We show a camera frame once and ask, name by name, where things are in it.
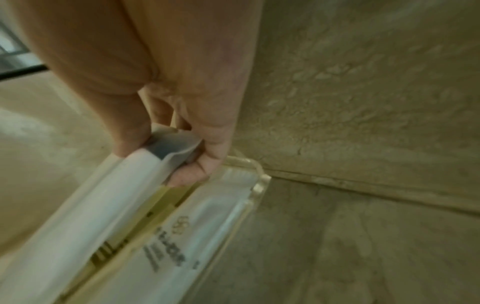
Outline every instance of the hand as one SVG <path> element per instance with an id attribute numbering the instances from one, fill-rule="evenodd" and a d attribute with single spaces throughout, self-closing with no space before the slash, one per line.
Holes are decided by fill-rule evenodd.
<path id="1" fill-rule="evenodd" d="M 100 116 L 115 154 L 139 148 L 151 122 L 170 125 L 175 111 L 203 152 L 169 185 L 205 179 L 227 156 L 261 1 L 12 0 L 9 8 L 32 51 Z"/>

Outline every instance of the gray floor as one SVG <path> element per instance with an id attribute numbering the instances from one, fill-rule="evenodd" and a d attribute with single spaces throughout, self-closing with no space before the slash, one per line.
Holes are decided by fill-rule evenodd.
<path id="1" fill-rule="evenodd" d="M 479 224 L 274 179 L 193 303 L 479 303 Z"/>

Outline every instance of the plastic package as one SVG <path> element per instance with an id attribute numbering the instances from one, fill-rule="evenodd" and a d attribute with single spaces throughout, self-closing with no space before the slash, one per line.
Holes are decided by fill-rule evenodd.
<path id="1" fill-rule="evenodd" d="M 160 186 L 199 144 L 161 128 L 126 159 L 109 156 L 15 254 L 0 303 L 178 303 L 192 296 L 270 177 L 229 157 L 209 181 Z"/>

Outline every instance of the concrete wall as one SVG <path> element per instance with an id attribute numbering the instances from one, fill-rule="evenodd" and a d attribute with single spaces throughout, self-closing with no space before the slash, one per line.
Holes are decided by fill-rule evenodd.
<path id="1" fill-rule="evenodd" d="M 267 1 L 234 144 L 277 176 L 479 211 L 479 12 Z"/>

